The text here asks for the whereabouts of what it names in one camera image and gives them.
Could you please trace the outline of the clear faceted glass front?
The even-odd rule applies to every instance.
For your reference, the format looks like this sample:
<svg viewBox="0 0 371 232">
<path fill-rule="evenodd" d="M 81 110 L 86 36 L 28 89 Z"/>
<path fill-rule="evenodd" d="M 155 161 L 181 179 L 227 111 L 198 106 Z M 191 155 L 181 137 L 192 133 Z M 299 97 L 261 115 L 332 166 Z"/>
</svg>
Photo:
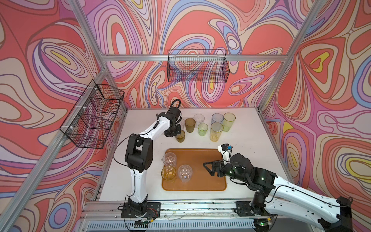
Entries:
<svg viewBox="0 0 371 232">
<path fill-rule="evenodd" d="M 178 177 L 183 183 L 187 183 L 192 178 L 193 169 L 189 165 L 181 165 L 177 170 Z"/>
</svg>

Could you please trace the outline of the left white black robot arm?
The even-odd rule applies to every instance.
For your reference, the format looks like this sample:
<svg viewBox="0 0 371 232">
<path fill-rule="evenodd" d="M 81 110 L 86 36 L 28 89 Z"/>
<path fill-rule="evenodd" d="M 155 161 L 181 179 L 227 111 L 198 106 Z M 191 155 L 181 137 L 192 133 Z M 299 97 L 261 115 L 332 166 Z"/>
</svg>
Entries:
<svg viewBox="0 0 371 232">
<path fill-rule="evenodd" d="M 182 113 L 179 106 L 170 106 L 166 112 L 156 114 L 156 120 L 141 133 L 128 137 L 125 162 L 130 170 L 131 193 L 127 207 L 143 215 L 148 209 L 146 191 L 147 170 L 153 162 L 153 142 L 160 136 L 175 137 L 181 133 Z"/>
</svg>

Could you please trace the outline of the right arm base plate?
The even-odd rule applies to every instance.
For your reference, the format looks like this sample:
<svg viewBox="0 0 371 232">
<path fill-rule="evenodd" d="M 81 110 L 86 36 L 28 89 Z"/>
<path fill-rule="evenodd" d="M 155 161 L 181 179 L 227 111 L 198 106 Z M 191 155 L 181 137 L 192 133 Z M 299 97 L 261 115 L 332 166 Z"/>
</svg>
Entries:
<svg viewBox="0 0 371 232">
<path fill-rule="evenodd" d="M 238 214 L 240 217 L 265 217 L 265 216 L 276 216 L 276 214 L 268 213 L 265 208 L 264 204 L 254 204 L 250 201 L 237 201 L 236 208 L 234 212 Z"/>
</svg>

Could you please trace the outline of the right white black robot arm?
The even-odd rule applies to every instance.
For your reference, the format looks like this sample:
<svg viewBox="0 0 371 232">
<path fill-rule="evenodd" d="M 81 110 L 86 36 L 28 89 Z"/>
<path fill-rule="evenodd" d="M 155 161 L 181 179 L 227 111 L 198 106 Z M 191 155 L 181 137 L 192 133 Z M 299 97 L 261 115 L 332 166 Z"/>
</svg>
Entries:
<svg viewBox="0 0 371 232">
<path fill-rule="evenodd" d="M 352 199 L 319 195 L 290 183 L 277 174 L 255 167 L 240 153 L 229 159 L 203 163 L 212 176 L 238 180 L 254 192 L 252 201 L 236 202 L 241 217 L 284 216 L 305 222 L 325 232 L 351 232 Z"/>
</svg>

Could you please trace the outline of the clear faceted glass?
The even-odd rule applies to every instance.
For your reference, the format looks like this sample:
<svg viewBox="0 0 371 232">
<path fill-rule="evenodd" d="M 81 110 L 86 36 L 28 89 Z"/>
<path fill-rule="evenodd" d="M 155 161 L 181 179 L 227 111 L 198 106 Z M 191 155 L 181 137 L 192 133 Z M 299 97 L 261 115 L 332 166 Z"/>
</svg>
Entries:
<svg viewBox="0 0 371 232">
<path fill-rule="evenodd" d="M 181 165 L 177 170 L 178 177 L 183 183 L 187 183 L 192 178 L 193 169 L 189 165 Z"/>
<path fill-rule="evenodd" d="M 167 152 L 162 158 L 163 164 L 165 166 L 173 166 L 176 167 L 177 165 L 177 156 L 172 152 Z"/>
</svg>

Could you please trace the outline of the yellow short plastic glass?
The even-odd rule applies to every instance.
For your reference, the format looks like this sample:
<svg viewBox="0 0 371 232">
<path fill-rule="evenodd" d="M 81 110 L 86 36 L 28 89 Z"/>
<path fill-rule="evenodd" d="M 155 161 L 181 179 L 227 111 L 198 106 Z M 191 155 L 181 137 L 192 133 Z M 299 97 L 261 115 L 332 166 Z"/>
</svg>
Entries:
<svg viewBox="0 0 371 232">
<path fill-rule="evenodd" d="M 176 180 L 177 171 L 173 166 L 164 166 L 161 170 L 161 177 L 164 182 L 173 183 Z"/>
</svg>

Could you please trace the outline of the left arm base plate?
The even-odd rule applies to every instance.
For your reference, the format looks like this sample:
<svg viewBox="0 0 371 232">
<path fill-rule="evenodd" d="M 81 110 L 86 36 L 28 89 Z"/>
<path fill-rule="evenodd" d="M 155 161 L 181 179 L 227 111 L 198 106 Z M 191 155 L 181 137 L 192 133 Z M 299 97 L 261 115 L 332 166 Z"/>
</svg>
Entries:
<svg viewBox="0 0 371 232">
<path fill-rule="evenodd" d="M 158 218 L 160 216 L 161 203 L 124 203 L 121 210 L 121 218 Z"/>
</svg>

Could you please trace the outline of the brown plastic tray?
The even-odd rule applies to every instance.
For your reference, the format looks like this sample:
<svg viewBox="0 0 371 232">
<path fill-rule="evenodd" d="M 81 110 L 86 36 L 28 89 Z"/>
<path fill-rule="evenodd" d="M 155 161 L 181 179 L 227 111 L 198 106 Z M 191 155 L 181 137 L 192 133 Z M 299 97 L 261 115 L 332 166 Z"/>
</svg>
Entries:
<svg viewBox="0 0 371 232">
<path fill-rule="evenodd" d="M 188 182 L 183 182 L 177 174 L 172 180 L 163 180 L 162 188 L 165 191 L 224 191 L 227 188 L 225 177 L 211 176 L 204 168 L 205 162 L 221 160 L 222 155 L 217 149 L 190 149 L 170 148 L 167 153 L 174 153 L 177 157 L 176 170 L 182 165 L 192 168 L 192 176 Z"/>
</svg>

